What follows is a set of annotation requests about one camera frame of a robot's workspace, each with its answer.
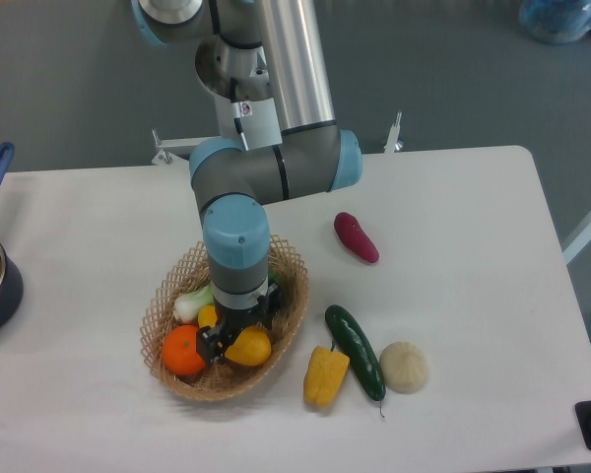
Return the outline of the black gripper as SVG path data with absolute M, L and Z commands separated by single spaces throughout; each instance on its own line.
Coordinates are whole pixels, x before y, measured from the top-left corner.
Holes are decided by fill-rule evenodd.
M 274 317 L 281 309 L 282 289 L 277 282 L 271 282 L 266 295 L 250 294 L 251 300 L 244 302 L 244 308 L 235 308 L 234 302 L 215 297 L 219 323 L 214 327 L 202 327 L 196 336 L 197 354 L 207 365 L 221 360 L 226 350 L 247 327 L 261 324 L 270 329 Z

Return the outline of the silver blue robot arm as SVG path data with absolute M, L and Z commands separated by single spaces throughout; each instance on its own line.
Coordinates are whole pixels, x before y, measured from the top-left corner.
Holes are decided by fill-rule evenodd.
M 197 75 L 232 109 L 236 136 L 206 139 L 189 159 L 219 318 L 197 336 L 210 363 L 278 310 L 265 206 L 357 183 L 361 149 L 336 124 L 311 2 L 136 1 L 133 10 L 158 43 L 200 38 Z

